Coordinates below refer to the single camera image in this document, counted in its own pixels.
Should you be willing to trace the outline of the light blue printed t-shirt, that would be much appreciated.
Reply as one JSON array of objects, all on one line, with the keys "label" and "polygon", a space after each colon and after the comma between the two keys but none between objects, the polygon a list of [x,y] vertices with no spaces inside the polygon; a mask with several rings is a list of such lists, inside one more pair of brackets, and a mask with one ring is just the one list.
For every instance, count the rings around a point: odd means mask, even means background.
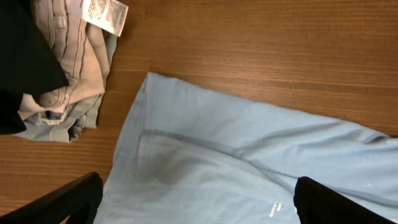
[{"label": "light blue printed t-shirt", "polygon": [[96,223],[298,223],[307,176],[397,220],[397,139],[148,73]]}]

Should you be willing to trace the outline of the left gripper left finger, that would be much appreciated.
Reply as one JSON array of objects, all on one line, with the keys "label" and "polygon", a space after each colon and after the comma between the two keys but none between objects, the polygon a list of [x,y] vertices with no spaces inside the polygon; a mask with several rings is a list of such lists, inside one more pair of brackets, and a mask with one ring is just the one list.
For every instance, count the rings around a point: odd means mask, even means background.
[{"label": "left gripper left finger", "polygon": [[1,216],[1,224],[92,224],[103,198],[103,180],[97,172],[84,176]]}]

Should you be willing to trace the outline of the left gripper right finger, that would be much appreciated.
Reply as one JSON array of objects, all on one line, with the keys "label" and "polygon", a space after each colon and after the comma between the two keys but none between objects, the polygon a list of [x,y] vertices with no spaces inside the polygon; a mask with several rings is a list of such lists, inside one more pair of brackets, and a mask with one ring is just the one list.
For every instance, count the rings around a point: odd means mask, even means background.
[{"label": "left gripper right finger", "polygon": [[301,224],[393,224],[309,177],[298,178],[294,205]]}]

